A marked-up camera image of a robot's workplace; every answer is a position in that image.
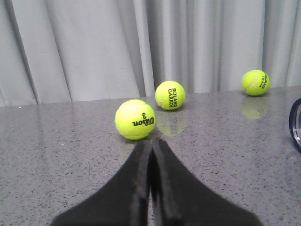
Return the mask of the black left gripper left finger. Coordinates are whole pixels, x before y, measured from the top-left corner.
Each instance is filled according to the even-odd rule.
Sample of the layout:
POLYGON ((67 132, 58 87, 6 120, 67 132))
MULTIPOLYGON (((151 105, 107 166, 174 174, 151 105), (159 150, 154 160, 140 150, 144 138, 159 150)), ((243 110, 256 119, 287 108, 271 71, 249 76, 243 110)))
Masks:
POLYGON ((119 171, 98 192, 57 216, 53 226, 145 226, 152 147, 139 141, 119 171))

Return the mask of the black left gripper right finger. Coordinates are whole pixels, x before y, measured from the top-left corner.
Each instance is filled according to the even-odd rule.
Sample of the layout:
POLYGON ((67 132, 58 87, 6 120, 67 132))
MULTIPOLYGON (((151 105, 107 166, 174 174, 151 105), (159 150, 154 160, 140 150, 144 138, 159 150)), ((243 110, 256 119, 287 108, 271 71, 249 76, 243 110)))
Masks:
POLYGON ((158 226, 260 226, 251 212, 201 183, 166 141, 153 140, 151 193, 158 226))

